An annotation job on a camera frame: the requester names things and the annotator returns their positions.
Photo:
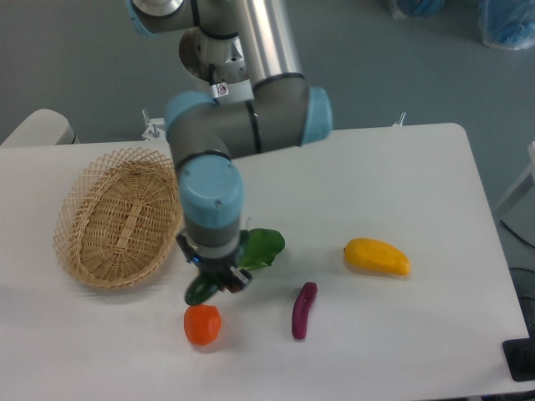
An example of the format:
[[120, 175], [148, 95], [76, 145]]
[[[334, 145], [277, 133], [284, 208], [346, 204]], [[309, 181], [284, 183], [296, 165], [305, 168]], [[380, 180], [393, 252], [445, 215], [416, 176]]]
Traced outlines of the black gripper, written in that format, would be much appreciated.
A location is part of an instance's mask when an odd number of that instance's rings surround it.
[[237, 266], [237, 254], [240, 244], [236, 234], [229, 242], [221, 246], [204, 246], [193, 241], [185, 230], [176, 236], [186, 261], [194, 264], [200, 271], [204, 291], [220, 291], [224, 288], [217, 274], [223, 275], [225, 288], [229, 292], [240, 292], [252, 281], [252, 275]]

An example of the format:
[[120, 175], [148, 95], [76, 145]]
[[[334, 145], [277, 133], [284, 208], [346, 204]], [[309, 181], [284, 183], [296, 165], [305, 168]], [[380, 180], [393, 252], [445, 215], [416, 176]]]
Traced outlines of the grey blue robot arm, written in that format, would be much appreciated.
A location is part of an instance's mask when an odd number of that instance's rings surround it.
[[206, 92], [177, 95], [165, 132], [178, 179], [184, 228], [177, 242], [198, 268], [186, 291], [196, 305], [252, 277], [238, 264], [249, 243], [236, 158], [309, 144], [333, 128], [327, 93], [307, 83], [282, 1], [129, 1], [146, 35], [194, 33], [193, 58]]

